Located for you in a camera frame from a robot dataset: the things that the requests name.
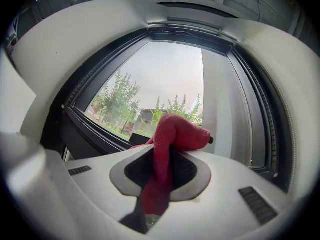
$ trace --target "sky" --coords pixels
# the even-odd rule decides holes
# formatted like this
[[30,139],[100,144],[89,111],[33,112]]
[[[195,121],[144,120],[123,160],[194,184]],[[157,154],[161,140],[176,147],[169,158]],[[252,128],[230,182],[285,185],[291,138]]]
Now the sky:
[[[130,82],[140,86],[132,100],[140,100],[140,109],[154,109],[160,96],[160,107],[169,107],[168,99],[174,103],[178,95],[181,105],[186,94],[186,113],[200,94],[204,98],[204,71],[200,48],[169,42],[150,42],[134,54],[120,68],[121,74],[128,72]],[[108,81],[109,90],[115,84],[115,76]]]

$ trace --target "red cloth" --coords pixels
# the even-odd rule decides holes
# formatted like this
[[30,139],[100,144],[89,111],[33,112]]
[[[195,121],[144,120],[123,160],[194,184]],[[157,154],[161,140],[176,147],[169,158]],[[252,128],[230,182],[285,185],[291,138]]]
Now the red cloth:
[[170,145],[180,151],[199,150],[207,145],[209,139],[210,131],[180,115],[166,114],[160,119],[154,136],[146,143],[154,144],[154,157],[153,176],[142,191],[145,214],[162,215],[169,206],[173,189]]

